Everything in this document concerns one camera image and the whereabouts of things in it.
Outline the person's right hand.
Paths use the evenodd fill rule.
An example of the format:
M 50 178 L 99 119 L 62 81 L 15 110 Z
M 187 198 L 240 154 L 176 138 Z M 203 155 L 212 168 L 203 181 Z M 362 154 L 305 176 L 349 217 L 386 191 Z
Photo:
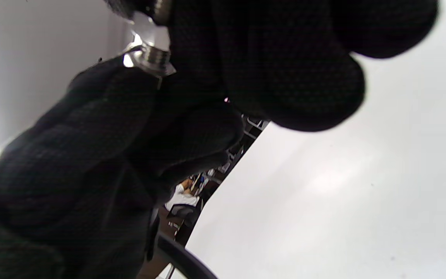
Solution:
M 400 55 L 432 30 L 437 0 L 107 0 L 133 23 L 168 29 L 179 74 L 227 93 L 243 113 L 301 132 L 362 106 L 354 53 Z

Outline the person's left hand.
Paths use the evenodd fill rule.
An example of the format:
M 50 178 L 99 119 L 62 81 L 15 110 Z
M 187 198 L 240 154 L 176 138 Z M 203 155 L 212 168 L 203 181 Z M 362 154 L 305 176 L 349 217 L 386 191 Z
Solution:
M 0 279 L 134 279 L 157 210 L 242 138 L 222 97 L 122 57 L 79 73 L 0 155 Z

